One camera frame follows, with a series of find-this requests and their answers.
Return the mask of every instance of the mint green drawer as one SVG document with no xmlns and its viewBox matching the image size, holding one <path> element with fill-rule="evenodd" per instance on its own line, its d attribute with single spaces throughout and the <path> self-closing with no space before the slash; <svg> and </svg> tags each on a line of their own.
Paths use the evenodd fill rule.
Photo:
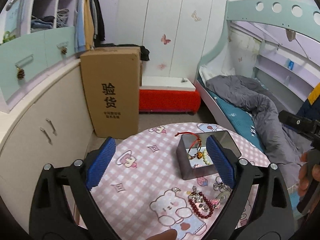
<svg viewBox="0 0 320 240">
<path fill-rule="evenodd" d="M 65 27 L 44 31 L 45 51 L 48 66 L 52 66 L 75 53 L 75 28 Z M 61 53 L 66 47 L 66 55 Z"/>
<path fill-rule="evenodd" d="M 17 67 L 25 78 L 18 80 Z M 26 34 L 0 46 L 0 88 L 8 100 L 22 85 L 48 67 L 44 47 L 44 31 Z"/>
</svg>

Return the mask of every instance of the round hole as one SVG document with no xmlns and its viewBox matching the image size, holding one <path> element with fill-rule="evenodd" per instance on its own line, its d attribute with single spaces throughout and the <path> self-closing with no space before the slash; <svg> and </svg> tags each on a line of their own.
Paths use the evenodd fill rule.
<svg viewBox="0 0 320 240">
<path fill-rule="evenodd" d="M 275 12 L 275 13 L 279 13 L 282 11 L 282 6 L 280 3 L 278 2 L 275 2 L 272 6 L 272 10 Z"/>
<path fill-rule="evenodd" d="M 263 2 L 258 2 L 256 5 L 257 11 L 261 12 L 263 10 Z"/>
<path fill-rule="evenodd" d="M 313 19 L 315 20 L 316 24 L 320 25 L 320 13 L 314 12 Z"/>
<path fill-rule="evenodd" d="M 302 9 L 299 5 L 292 6 L 292 14 L 295 17 L 301 17 L 302 16 Z"/>
</svg>

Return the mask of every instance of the silver screw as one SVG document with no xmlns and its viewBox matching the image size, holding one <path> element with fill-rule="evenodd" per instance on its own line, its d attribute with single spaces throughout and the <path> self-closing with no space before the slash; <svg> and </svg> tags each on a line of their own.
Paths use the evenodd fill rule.
<svg viewBox="0 0 320 240">
<path fill-rule="evenodd" d="M 43 167 L 43 169 L 44 170 L 50 170 L 50 168 L 51 168 L 51 165 L 50 164 L 46 164 L 44 167 Z"/>
<path fill-rule="evenodd" d="M 248 161 L 246 160 L 246 159 L 240 159 L 239 160 L 239 163 L 241 164 L 241 165 L 247 165 L 248 164 Z"/>
<path fill-rule="evenodd" d="M 271 163 L 270 167 L 271 167 L 271 169 L 273 169 L 273 170 L 278 169 L 278 165 L 275 164 L 275 163 Z"/>
<path fill-rule="evenodd" d="M 83 161 L 82 161 L 82 160 L 76 160 L 73 164 L 74 164 L 74 166 L 79 167 L 79 166 L 81 166 L 81 165 L 82 165 L 82 163 L 83 163 Z"/>
</svg>

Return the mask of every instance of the pink checkered tablecloth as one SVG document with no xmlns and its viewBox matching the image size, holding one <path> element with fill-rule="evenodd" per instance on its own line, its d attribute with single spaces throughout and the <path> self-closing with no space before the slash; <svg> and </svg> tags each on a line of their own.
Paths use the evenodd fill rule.
<svg viewBox="0 0 320 240">
<path fill-rule="evenodd" d="M 197 186 L 208 199 L 220 192 L 213 189 L 218 174 L 191 180 L 181 179 L 176 149 L 178 132 L 225 130 L 215 124 L 174 123 L 131 136 L 116 148 L 99 185 L 91 194 L 109 224 L 123 240 L 143 240 L 169 228 L 178 231 L 178 240 L 199 240 L 211 227 L 221 209 L 212 217 L 198 218 L 188 203 L 187 191 Z M 254 165 L 267 167 L 269 160 L 249 141 L 229 131 L 242 153 Z M 257 186 L 253 186 L 238 227 L 245 225 Z"/>
</svg>

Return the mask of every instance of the red fabric cover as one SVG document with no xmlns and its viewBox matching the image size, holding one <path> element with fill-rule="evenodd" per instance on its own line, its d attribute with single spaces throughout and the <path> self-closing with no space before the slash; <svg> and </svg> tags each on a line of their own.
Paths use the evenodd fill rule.
<svg viewBox="0 0 320 240">
<path fill-rule="evenodd" d="M 198 91 L 140 90 L 141 112 L 193 112 L 199 110 Z"/>
</svg>

